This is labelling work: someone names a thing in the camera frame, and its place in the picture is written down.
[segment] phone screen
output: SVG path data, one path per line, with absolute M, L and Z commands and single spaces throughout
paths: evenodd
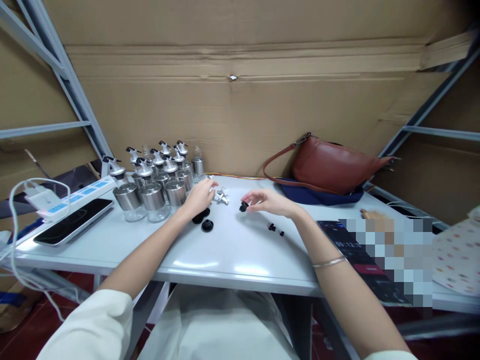
M 58 244 L 111 203 L 111 200 L 94 199 L 33 239 L 38 243 Z

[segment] brown leather bag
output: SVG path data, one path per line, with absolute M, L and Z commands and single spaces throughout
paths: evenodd
M 273 178 L 265 172 L 267 165 L 301 144 L 292 164 L 298 182 Z M 379 169 L 393 161 L 392 156 L 373 157 L 346 146 L 320 140 L 309 132 L 297 142 L 269 158 L 263 165 L 266 178 L 282 185 L 306 187 L 313 191 L 347 195 L 370 179 Z

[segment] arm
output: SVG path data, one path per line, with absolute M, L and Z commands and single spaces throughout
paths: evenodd
M 152 279 L 179 232 L 194 216 L 209 207 L 215 195 L 215 191 L 210 192 L 210 188 L 217 185 L 211 179 L 199 182 L 192 189 L 185 204 L 128 255 L 98 290 L 117 290 L 134 299 Z
M 312 217 L 298 204 L 272 190 L 250 191 L 242 199 L 248 212 L 267 211 L 292 219 L 313 264 L 341 256 Z M 386 350 L 410 352 L 396 326 L 369 289 L 346 261 L 315 268 L 328 304 L 361 358 Z

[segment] polka dot bag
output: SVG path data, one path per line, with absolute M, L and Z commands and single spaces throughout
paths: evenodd
M 480 206 L 433 239 L 433 280 L 480 297 Z

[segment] smartphone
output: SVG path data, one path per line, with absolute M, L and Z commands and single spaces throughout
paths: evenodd
M 350 233 L 340 221 L 317 221 L 317 224 L 330 241 L 335 244 L 336 248 L 346 256 L 350 265 L 365 281 L 382 305 L 390 307 L 412 306 L 370 257 L 365 250 L 365 246 L 360 245 L 355 240 L 355 233 Z
M 79 237 L 104 217 L 113 203 L 112 200 L 94 199 L 55 225 L 35 235 L 33 241 L 48 246 L 65 244 Z

